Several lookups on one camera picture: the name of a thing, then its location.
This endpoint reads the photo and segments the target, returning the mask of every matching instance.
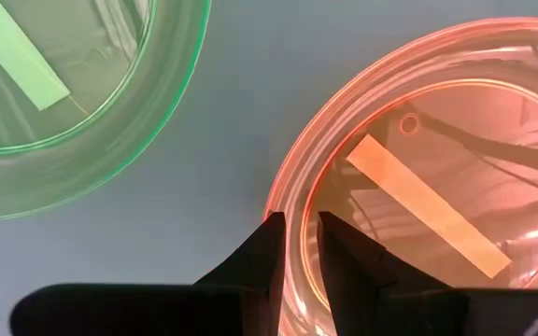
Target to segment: transparent dish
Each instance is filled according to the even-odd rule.
[[[310,121],[265,209],[289,225],[284,335],[335,335],[319,210],[451,286],[538,287],[538,19],[422,37]]]
[[[0,217],[100,186],[168,121],[210,0],[0,0]]]

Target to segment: green test strip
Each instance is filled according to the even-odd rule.
[[[1,3],[0,64],[39,110],[70,94]]]

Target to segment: black wire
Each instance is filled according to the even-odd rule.
[[[366,219],[366,221],[369,223],[369,226],[371,227],[371,231],[373,232],[373,235],[375,236],[375,240],[378,241],[378,242],[381,241],[379,239],[379,235],[377,234],[377,229],[376,229],[375,225],[373,224],[373,221],[366,214],[366,212],[364,212],[364,210],[362,209],[361,204],[358,201],[356,201],[354,196],[352,196],[351,194],[350,194],[350,200],[352,200],[352,202],[354,202],[354,204],[356,204],[356,206],[359,208],[359,210],[361,210],[362,216],[364,217],[364,219]]]
[[[458,142],[468,150],[538,170],[538,148],[489,140],[468,133],[433,116],[420,112],[417,112],[417,114],[420,116],[421,124],[425,128]]]
[[[494,162],[491,162],[487,159],[485,159],[485,157],[483,157],[482,155],[472,151],[472,150],[469,150],[469,152],[471,152],[471,154],[473,154],[477,159],[479,159],[480,161],[482,161],[483,163],[487,164],[488,166],[490,166],[491,168],[499,171],[499,172],[502,172],[506,175],[510,175],[512,176],[513,178],[517,179],[518,181],[520,182],[523,182],[523,183],[526,183],[528,184],[529,186],[531,187],[534,187],[534,188],[537,188],[538,189],[538,183],[536,182],[533,182],[531,180],[529,180],[528,178],[524,177],[524,176],[521,176],[521,175],[518,175],[516,173],[513,173],[505,168],[502,168],[500,165],[494,163]]]

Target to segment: test strip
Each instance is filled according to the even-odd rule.
[[[347,160],[489,278],[512,262],[371,135],[361,140]]]
[[[1,3],[0,64],[40,111],[70,94]]]

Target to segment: gray surface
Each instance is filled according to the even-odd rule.
[[[216,0],[170,124],[81,201],[0,221],[0,335],[21,296],[70,281],[189,283],[259,224],[277,168],[323,103],[404,42],[538,1]]]

